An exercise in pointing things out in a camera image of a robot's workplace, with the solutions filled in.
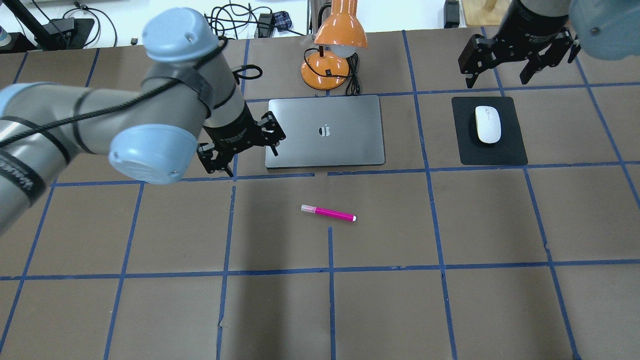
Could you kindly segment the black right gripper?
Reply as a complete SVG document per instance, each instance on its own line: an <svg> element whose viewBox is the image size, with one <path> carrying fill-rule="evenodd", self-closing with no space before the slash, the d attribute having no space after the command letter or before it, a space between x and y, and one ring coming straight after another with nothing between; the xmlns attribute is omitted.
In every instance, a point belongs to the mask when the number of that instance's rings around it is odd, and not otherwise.
<svg viewBox="0 0 640 360"><path fill-rule="evenodd" d="M581 49L578 38L564 23L503 23L491 38L472 35L458 57L458 66L467 89L473 89L480 73L525 60L519 80L527 85L535 73L555 68L566 55L572 63Z"/></svg>

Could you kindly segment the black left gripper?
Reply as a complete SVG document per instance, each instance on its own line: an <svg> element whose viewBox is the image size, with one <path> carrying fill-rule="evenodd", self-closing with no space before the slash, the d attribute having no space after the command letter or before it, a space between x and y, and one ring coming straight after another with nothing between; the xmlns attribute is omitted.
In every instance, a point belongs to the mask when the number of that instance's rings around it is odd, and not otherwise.
<svg viewBox="0 0 640 360"><path fill-rule="evenodd" d="M259 120L254 119L250 111L242 111L227 125L204 125L203 130L212 142L198 144L199 161L207 173L223 171L229 178L234 177L230 163L235 155L252 147L268 147L272 155L278 157L280 141L287 137L271 111L265 112Z"/></svg>

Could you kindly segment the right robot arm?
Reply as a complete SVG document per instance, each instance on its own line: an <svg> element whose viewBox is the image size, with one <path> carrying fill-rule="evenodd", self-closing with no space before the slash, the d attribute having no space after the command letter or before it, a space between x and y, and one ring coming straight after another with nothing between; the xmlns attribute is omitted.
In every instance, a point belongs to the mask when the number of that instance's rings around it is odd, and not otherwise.
<svg viewBox="0 0 640 360"><path fill-rule="evenodd" d="M572 63L581 51L609 61L638 56L639 31L637 0L512 0L494 36L470 37L459 70L471 89L485 71L524 61L519 79L526 85L563 59Z"/></svg>

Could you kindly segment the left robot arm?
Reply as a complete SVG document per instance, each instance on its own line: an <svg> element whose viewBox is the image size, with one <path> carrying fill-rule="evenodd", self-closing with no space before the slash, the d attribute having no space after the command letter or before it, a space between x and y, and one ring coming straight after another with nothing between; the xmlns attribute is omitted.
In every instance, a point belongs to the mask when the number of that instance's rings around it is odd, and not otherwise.
<svg viewBox="0 0 640 360"><path fill-rule="evenodd" d="M252 147L274 155L286 138L270 111L256 120L228 39L203 14L172 7L142 30L153 61L141 90L15 83L1 91L1 232L43 196L80 153L107 157L133 180L169 185L193 157L208 173L233 176L230 162Z"/></svg>

